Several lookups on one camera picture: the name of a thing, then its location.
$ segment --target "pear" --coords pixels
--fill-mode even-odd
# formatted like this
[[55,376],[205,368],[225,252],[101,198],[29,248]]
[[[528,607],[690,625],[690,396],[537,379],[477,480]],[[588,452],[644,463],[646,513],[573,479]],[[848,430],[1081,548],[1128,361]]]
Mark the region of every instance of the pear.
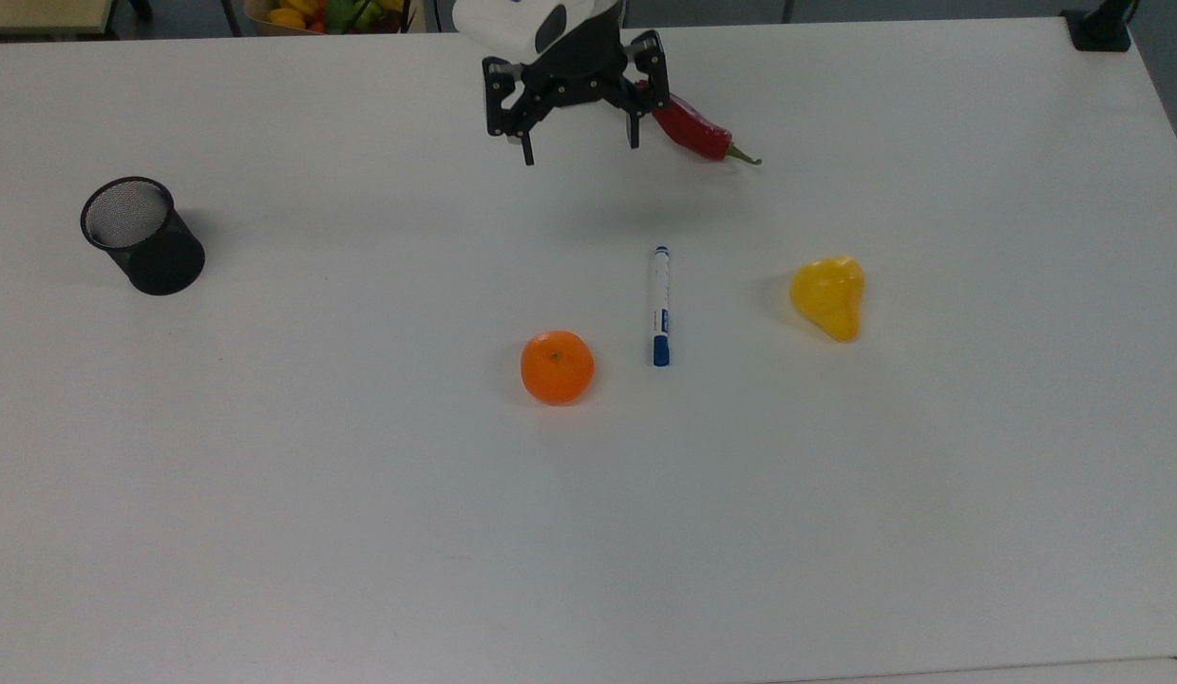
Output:
[[850,255],[805,264],[791,278],[791,303],[829,337],[849,343],[858,337],[859,304],[866,277]]

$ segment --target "table surface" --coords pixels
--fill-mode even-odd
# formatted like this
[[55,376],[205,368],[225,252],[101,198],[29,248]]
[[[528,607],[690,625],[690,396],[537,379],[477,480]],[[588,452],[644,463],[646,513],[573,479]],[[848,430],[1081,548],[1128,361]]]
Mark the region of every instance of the table surface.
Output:
[[[1177,142],[1138,53],[1052,18],[661,35],[765,165],[592,105],[526,168],[459,35],[0,45],[0,682],[1177,655]],[[205,243],[180,294],[77,228],[121,174]],[[834,253],[852,345],[786,301]],[[537,406],[557,327],[598,374]]]
[[0,0],[0,33],[101,33],[113,0]]

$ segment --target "pencil cup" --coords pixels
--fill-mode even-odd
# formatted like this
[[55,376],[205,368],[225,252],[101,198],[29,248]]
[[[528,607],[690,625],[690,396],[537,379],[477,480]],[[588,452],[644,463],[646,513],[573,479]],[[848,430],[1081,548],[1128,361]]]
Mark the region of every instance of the pencil cup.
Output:
[[205,270],[205,246],[157,180],[128,177],[99,187],[81,210],[81,233],[145,294],[174,294]]

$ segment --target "orange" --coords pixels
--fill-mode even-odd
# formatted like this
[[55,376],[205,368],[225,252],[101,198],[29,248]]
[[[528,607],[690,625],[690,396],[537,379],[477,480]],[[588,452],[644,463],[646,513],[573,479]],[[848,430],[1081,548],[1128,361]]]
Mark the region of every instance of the orange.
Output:
[[566,404],[584,393],[597,371],[588,345],[574,332],[550,330],[519,354],[519,378],[539,401]]

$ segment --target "floor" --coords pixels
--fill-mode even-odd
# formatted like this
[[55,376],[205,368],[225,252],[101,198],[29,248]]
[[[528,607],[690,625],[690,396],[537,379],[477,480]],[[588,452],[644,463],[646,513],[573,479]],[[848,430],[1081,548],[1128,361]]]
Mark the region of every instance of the floor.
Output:
[[[424,0],[452,29],[454,0]],[[630,0],[631,27],[745,25],[745,22],[898,21],[898,19],[1056,16],[1062,8],[1091,9],[1099,0]],[[151,0],[153,22],[137,22],[127,0],[115,0],[115,33],[128,39],[227,36],[219,0]],[[234,0],[241,29],[253,34]],[[1132,21],[1141,49],[1177,135],[1177,0],[1141,0]]]

